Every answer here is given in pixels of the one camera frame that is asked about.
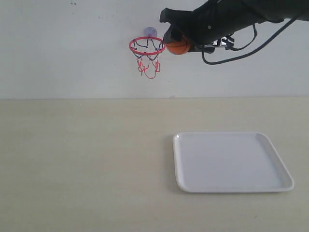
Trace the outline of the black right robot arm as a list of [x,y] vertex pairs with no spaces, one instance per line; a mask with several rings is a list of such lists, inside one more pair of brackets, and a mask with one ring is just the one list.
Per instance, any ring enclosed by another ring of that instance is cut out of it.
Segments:
[[309,19],[307,0],[209,0],[192,11],[165,8],[159,21],[197,45],[210,44],[255,23]]

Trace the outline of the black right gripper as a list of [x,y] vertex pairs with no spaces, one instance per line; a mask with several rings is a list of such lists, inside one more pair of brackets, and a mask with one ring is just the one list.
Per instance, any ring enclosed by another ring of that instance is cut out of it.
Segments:
[[163,36],[165,44],[210,44],[228,34],[263,22],[262,16],[243,0],[209,0],[193,11],[165,8],[160,23],[170,23]]

